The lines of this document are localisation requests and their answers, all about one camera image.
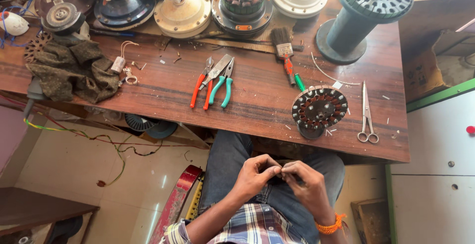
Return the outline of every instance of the pink wall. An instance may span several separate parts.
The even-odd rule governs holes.
[[[0,175],[26,132],[23,113],[0,106]]]

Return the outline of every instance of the red wire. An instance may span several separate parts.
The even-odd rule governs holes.
[[[16,102],[16,101],[13,101],[13,100],[10,100],[2,95],[0,95],[0,97],[2,97],[4,100],[7,100],[13,104],[16,104],[16,105],[20,105],[20,106],[26,106],[26,104],[23,104],[23,103],[20,103],[20,102]],[[55,120],[53,120],[53,118],[51,118],[50,116],[46,115],[46,114],[43,114],[48,120],[52,121],[53,123],[55,123],[57,126],[63,128],[63,129],[68,129],[64,126],[62,126],[61,124],[57,123]],[[80,134],[80,133],[77,133],[77,132],[73,132],[75,133],[76,135],[80,135],[82,137],[86,137],[85,135],[83,134]],[[96,138],[95,140],[99,140],[99,141],[102,141],[102,142],[105,142],[105,143],[110,143],[110,144],[122,144],[122,145],[141,145],[141,146],[152,146],[152,147],[191,147],[191,148],[198,148],[200,150],[207,150],[208,148],[202,148],[202,147],[197,147],[197,146],[192,146],[192,145],[152,145],[152,144],[140,144],[140,143],[121,143],[121,142],[110,142],[110,141],[107,141],[107,140],[102,140],[102,139],[98,139]]]

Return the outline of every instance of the red brush handle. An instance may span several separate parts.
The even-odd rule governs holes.
[[[284,57],[284,68],[287,71],[287,75],[289,76],[290,85],[294,86],[296,84],[294,77],[294,65],[292,64],[292,61],[290,61],[288,54],[285,54]]]
[[[195,101],[196,101],[196,96],[198,95],[198,89],[201,83],[205,80],[205,75],[200,74],[198,77],[198,82],[196,82],[195,89],[193,90],[193,96],[191,97],[191,104],[190,107],[194,108],[195,107]]]
[[[204,110],[207,110],[207,109],[208,109],[208,106],[209,106],[209,104],[210,104],[211,90],[213,90],[213,80],[211,80],[211,81],[208,83],[208,93],[206,94],[206,102],[205,102],[205,105],[203,106],[203,109],[204,109]]]

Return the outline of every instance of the plaid shirt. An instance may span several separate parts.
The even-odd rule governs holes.
[[[187,220],[170,225],[160,244],[191,244]],[[208,244],[307,244],[292,225],[268,204],[244,204]]]

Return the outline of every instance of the blue wire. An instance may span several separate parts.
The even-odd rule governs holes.
[[[40,18],[38,16],[36,16],[33,12],[29,11],[28,8],[30,7],[31,3],[33,2],[33,0],[28,0],[28,3],[26,5],[26,8],[23,8],[23,7],[20,7],[20,6],[9,6],[5,9],[3,9],[2,13],[1,13],[1,19],[2,19],[2,22],[3,22],[3,28],[5,29],[5,33],[3,34],[3,37],[0,38],[0,48],[5,48],[5,44],[7,45],[10,45],[10,46],[15,46],[15,47],[24,47],[26,46],[28,42],[24,43],[24,44],[21,44],[21,45],[18,45],[18,44],[15,44],[13,41],[15,41],[15,36],[13,36],[11,39],[10,39],[10,43],[7,42],[7,38],[10,36],[10,34],[8,33],[7,31],[7,27],[5,25],[5,11],[8,10],[8,9],[13,9],[13,8],[19,8],[21,9],[21,11],[19,12],[19,15],[22,17],[23,15],[25,15],[25,13],[28,11],[30,12],[33,16],[37,17],[39,20]],[[39,26],[39,31],[37,33],[37,35],[43,31],[43,26],[40,25]]]

